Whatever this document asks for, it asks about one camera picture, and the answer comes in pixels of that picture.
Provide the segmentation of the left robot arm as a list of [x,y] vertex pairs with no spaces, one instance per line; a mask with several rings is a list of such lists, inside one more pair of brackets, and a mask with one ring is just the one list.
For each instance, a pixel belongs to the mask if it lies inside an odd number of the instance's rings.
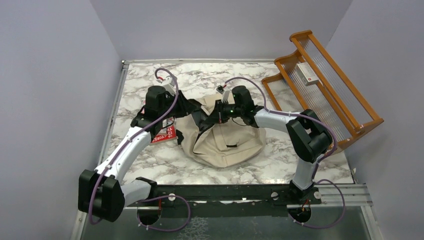
[[87,213],[92,225],[102,220],[114,222],[124,207],[137,201],[152,205],[157,200],[153,182],[145,178],[121,185],[138,155],[163,128],[163,120],[183,118],[200,110],[181,90],[151,86],[145,104],[131,121],[126,137],[95,170],[84,170],[78,180],[78,209]]

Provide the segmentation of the cream canvas backpack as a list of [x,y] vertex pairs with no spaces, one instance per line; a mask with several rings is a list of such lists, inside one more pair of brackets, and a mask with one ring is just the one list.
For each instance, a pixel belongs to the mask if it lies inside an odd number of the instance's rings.
[[266,130],[241,125],[241,121],[229,120],[213,124],[210,128],[201,125],[220,100],[219,93],[194,99],[201,112],[178,118],[175,128],[177,143],[193,160],[214,168],[226,168],[242,163],[258,155],[266,145]]

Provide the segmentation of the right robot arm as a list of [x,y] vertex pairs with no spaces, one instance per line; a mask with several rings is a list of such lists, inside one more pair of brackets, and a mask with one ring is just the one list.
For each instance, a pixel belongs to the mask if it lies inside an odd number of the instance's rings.
[[300,204],[309,196],[319,160],[332,144],[330,131],[322,125],[316,113],[306,109],[300,113],[282,113],[256,105],[250,91],[243,85],[231,91],[234,103],[218,99],[211,113],[193,113],[199,121],[201,133],[215,124],[224,124],[231,118],[241,118],[253,128],[268,128],[287,133],[299,157],[295,174],[289,182],[289,199]]

